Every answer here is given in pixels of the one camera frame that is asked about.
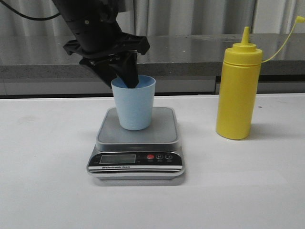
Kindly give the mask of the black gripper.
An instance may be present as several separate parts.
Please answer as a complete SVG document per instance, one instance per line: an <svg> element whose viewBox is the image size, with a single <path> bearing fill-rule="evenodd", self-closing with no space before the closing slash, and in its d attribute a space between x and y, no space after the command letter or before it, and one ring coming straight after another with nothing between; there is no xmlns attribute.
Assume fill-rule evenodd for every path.
<svg viewBox="0 0 305 229"><path fill-rule="evenodd" d="M97 75L110 88L117 75L128 88L138 85L136 53L145 55L150 48L145 36L124 33L116 21L107 23L100 18L64 21L75 37L63 47L68 55L75 53L82 56L79 64ZM112 68L116 73L106 62L93 61L115 55L118 57L112 61Z"/></svg>

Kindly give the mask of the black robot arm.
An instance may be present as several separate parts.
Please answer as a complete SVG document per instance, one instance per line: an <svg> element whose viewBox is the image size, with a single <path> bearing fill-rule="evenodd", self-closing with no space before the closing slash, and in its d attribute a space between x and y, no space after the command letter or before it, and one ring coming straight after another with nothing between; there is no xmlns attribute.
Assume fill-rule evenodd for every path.
<svg viewBox="0 0 305 229"><path fill-rule="evenodd" d="M75 39L64 49L68 55L82 57L79 64L111 85L116 77L128 88L139 83L137 54L145 55L150 45L145 36L124 33L116 18L121 11L118 0L55 0Z"/></svg>

